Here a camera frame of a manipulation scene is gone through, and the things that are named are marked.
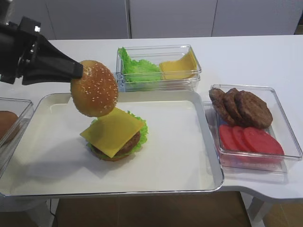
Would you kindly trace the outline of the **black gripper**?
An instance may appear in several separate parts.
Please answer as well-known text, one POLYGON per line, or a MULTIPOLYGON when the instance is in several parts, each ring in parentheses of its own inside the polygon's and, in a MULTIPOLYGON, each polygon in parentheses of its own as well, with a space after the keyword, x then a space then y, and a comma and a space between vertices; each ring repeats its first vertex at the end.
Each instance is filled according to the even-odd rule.
POLYGON ((41 23, 22 17, 19 24, 0 26, 0 80, 14 84, 23 75, 22 85, 45 82, 69 83, 80 79, 83 65, 55 48, 43 35, 41 23))

